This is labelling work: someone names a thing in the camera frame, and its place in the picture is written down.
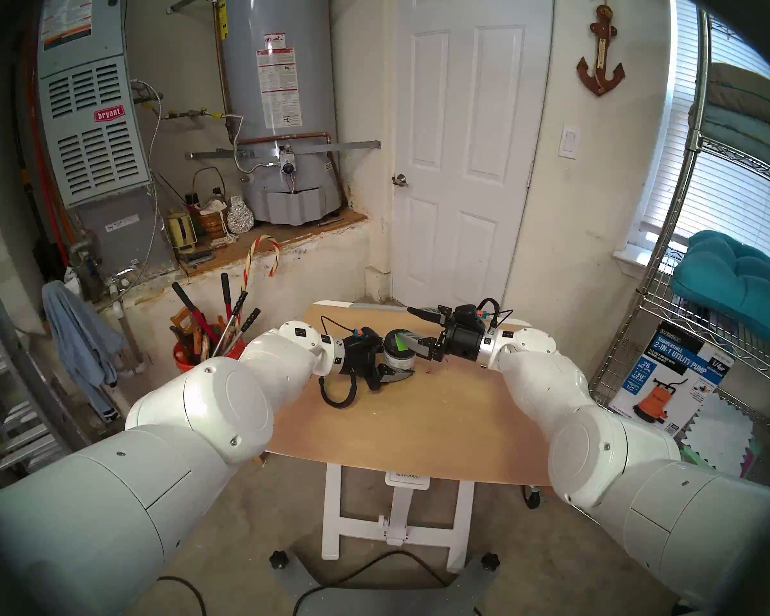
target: teal cushion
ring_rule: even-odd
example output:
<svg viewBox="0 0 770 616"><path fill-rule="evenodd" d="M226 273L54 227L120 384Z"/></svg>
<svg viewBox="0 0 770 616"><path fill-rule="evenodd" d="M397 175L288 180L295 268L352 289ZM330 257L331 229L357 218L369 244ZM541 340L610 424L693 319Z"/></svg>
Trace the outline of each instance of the teal cushion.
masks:
<svg viewBox="0 0 770 616"><path fill-rule="evenodd" d="M770 257L756 248L719 232L698 232L673 271L671 289L770 340Z"/></svg>

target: water heater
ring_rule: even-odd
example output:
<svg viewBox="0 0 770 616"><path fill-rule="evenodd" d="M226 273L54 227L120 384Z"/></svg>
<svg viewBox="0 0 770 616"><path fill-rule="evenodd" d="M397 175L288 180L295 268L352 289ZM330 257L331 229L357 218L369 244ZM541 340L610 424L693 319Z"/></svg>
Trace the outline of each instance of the water heater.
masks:
<svg viewBox="0 0 770 616"><path fill-rule="evenodd" d="M244 196L263 221L299 225L338 210L325 145L336 136L328 0L218 0L222 78L250 170Z"/></svg>
<svg viewBox="0 0 770 616"><path fill-rule="evenodd" d="M40 116L66 207L150 181L134 114L124 0L43 0Z"/></svg>

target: candy cane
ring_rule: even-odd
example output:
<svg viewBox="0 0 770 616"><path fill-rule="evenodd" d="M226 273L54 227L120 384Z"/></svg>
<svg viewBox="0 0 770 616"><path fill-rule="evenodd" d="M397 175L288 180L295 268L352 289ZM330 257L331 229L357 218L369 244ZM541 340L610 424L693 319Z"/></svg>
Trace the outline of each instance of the candy cane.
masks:
<svg viewBox="0 0 770 616"><path fill-rule="evenodd" d="M257 251L257 246L260 242L267 240L270 242L274 247L274 264L271 265L271 273L268 273L268 276L271 278L274 277L274 273L277 272L277 269L280 265L280 246L277 241L275 241L271 236L260 236L257 238L253 243L251 243L251 250L248 252L248 255L245 257L245 267L242 271L242 288L243 291L248 290L248 277L251 273L251 256Z"/></svg>

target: white door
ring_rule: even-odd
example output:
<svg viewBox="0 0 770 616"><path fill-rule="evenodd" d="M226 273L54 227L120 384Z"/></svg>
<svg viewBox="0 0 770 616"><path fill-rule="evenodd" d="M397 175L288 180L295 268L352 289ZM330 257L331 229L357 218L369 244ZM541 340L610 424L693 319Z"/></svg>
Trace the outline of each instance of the white door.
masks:
<svg viewBox="0 0 770 616"><path fill-rule="evenodd" d="M398 0L392 293L502 301L533 165L552 0Z"/></svg>

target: window blinds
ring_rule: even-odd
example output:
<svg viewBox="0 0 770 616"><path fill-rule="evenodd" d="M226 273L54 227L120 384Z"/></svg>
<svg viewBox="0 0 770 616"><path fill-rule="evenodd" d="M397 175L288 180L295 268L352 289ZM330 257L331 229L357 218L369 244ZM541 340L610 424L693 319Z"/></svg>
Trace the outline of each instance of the window blinds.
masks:
<svg viewBox="0 0 770 616"><path fill-rule="evenodd" d="M676 0L677 62L668 134L658 166L643 226L662 227L681 170L687 138L687 113L696 87L698 26L696 5ZM770 79L770 66L740 37L713 26L712 58L758 72ZM690 188L676 226L676 235L689 237L702 229L726 233L770 256L770 182L711 154L699 154Z"/></svg>

